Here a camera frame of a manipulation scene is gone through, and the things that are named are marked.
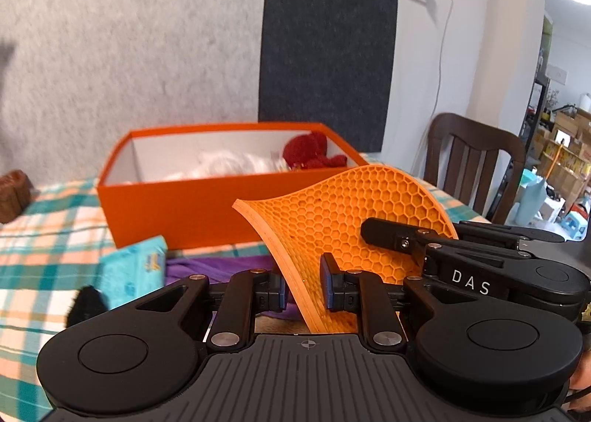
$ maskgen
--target gray textured grip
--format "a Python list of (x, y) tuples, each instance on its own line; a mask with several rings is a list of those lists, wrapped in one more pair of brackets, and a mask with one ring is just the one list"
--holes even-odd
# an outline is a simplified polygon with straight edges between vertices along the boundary
[[(182, 360), (171, 362), (182, 363)], [(125, 422), (567, 422), (558, 409), (521, 418), (470, 414), (428, 392), (406, 361), (376, 355), (356, 335), (260, 335), (235, 354), (218, 354), (173, 400)], [(58, 409), (44, 422), (105, 422)]]

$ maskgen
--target orange box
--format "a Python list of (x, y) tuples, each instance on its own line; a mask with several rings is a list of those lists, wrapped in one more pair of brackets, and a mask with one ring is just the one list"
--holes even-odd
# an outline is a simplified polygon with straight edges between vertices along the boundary
[(98, 183), (100, 204), (118, 248), (164, 236), (169, 249), (255, 242), (260, 237), (232, 208), (237, 198), (263, 200), (309, 187), (347, 168), (163, 181), (191, 169), (200, 151), (227, 149), (270, 156), (297, 135), (328, 138), (327, 156), (344, 153), (348, 167), (367, 165), (353, 147), (320, 123), (232, 123), (129, 132), (115, 146)]

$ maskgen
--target orange honeycomb mat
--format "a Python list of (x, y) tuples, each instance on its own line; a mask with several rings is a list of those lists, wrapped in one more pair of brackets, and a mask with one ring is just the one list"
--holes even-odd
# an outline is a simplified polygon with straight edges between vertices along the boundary
[(370, 270), (388, 283), (420, 273), (410, 255), (363, 241), (361, 223), (367, 218), (431, 228), (457, 239), (445, 210), (425, 187), (383, 165), (357, 167), (283, 197), (236, 200), (233, 206), (267, 244), (312, 333), (357, 332), (354, 314), (324, 308), (322, 253), (332, 252), (341, 270)]

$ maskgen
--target light blue box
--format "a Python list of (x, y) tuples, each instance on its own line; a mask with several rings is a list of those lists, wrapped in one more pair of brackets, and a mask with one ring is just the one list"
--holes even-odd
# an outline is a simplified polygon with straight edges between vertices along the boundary
[(154, 237), (100, 258), (98, 282), (109, 309), (115, 309), (164, 286), (166, 241)]

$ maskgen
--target human hand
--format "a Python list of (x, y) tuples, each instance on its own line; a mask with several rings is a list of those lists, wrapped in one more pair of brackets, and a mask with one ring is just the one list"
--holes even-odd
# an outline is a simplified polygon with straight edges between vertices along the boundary
[[(574, 390), (583, 390), (591, 385), (591, 351), (583, 353), (578, 363), (577, 370), (570, 378), (570, 388)], [(568, 409), (578, 412), (591, 410), (591, 394), (585, 395), (580, 399), (573, 400)]]

